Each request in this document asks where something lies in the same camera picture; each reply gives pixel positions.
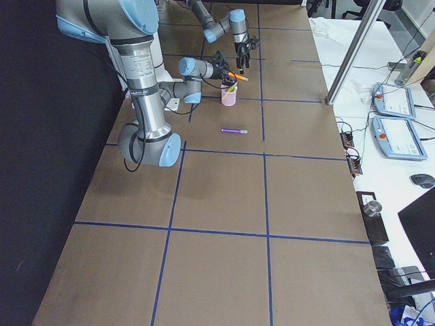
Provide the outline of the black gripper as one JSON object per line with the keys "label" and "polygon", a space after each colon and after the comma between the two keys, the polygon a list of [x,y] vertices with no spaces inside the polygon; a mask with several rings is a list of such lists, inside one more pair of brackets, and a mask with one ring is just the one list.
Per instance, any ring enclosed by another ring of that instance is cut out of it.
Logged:
{"label": "black gripper", "polygon": [[254,35],[251,37],[249,33],[234,34],[234,48],[239,61],[250,59],[250,50],[255,50],[258,47],[259,39]]}
{"label": "black gripper", "polygon": [[[245,70],[249,68],[249,57],[238,57],[236,58],[237,69],[240,74],[244,74]],[[234,77],[230,76],[230,72],[223,68],[213,66],[212,79],[220,80],[221,85],[234,85],[237,80]]]}

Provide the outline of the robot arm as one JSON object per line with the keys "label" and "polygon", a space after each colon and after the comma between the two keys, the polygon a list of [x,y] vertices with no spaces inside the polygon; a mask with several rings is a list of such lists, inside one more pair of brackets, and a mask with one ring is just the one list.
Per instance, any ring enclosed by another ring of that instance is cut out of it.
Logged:
{"label": "robot arm", "polygon": [[206,79],[232,82],[228,63],[183,58],[179,62],[183,81],[158,81],[151,49],[159,27],[154,1],[57,1],[56,18],[63,34],[93,43],[109,41],[120,57],[136,113],[118,138],[124,161],[174,165],[181,138],[165,120],[164,110],[173,98],[200,103]]}
{"label": "robot arm", "polygon": [[216,42],[225,34],[231,34],[236,52],[236,66],[241,75],[249,68],[250,52],[255,50],[260,40],[248,32],[248,23],[243,9],[230,10],[222,19],[216,20],[200,0],[185,1],[203,28],[208,43]]}

